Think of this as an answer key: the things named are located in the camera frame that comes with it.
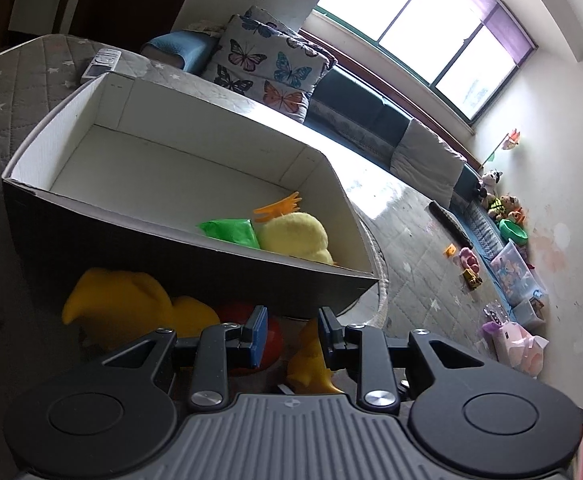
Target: green object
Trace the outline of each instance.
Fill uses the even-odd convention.
[[[249,219],[209,220],[199,224],[209,238],[225,240],[245,247],[260,249],[256,233]]]
[[[516,222],[503,218],[498,224],[498,228],[500,229],[500,235],[505,240],[513,240],[513,243],[518,245],[526,245],[529,241],[527,233]]]

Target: clear plastic container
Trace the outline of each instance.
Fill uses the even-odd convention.
[[[542,292],[511,240],[492,260],[490,267],[511,306],[518,306],[523,301],[529,300],[537,290]]]

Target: yellow plush toy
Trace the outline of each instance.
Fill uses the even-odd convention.
[[[300,350],[287,365],[287,382],[294,392],[303,394],[342,394],[331,382],[334,372],[325,366],[318,339],[318,320],[307,322],[300,331]]]
[[[179,337],[200,335],[220,322],[212,308],[182,296],[174,304],[150,275],[126,270],[89,269],[76,283],[62,310],[62,322],[79,323],[87,336],[113,350],[164,326]]]
[[[272,218],[258,232],[261,249],[334,265],[327,250],[327,233],[312,215],[293,212]]]

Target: silver screw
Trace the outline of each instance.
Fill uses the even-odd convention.
[[[396,402],[396,396],[385,390],[374,390],[365,394],[365,400],[372,406],[389,406]]]
[[[222,395],[212,390],[203,390],[192,394],[192,402],[198,406],[216,406],[222,402]]]

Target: window sill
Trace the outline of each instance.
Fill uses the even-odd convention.
[[[334,46],[346,56],[393,86],[416,104],[463,146],[473,145],[474,130],[427,86],[389,57],[350,30],[316,10],[305,20],[302,30]]]

